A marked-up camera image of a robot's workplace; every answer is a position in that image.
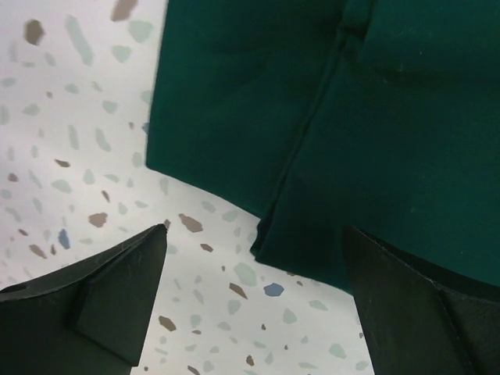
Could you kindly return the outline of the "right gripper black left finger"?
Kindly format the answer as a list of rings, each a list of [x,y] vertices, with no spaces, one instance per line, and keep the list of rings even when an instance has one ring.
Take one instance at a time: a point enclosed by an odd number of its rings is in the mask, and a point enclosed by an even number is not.
[[[129,374],[138,366],[166,258],[162,223],[1,291],[1,372]]]

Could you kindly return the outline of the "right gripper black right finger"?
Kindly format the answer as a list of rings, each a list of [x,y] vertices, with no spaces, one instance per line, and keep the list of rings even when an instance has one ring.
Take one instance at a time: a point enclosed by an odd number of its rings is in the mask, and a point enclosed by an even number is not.
[[[343,230],[342,249],[374,373],[499,373],[497,286],[353,226]]]

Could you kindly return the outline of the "dark green surgical cloth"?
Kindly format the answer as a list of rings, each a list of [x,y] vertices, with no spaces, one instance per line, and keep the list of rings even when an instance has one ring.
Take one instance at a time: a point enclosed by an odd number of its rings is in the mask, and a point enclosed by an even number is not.
[[[499,282],[496,1],[171,1],[146,164],[349,290],[344,226]]]

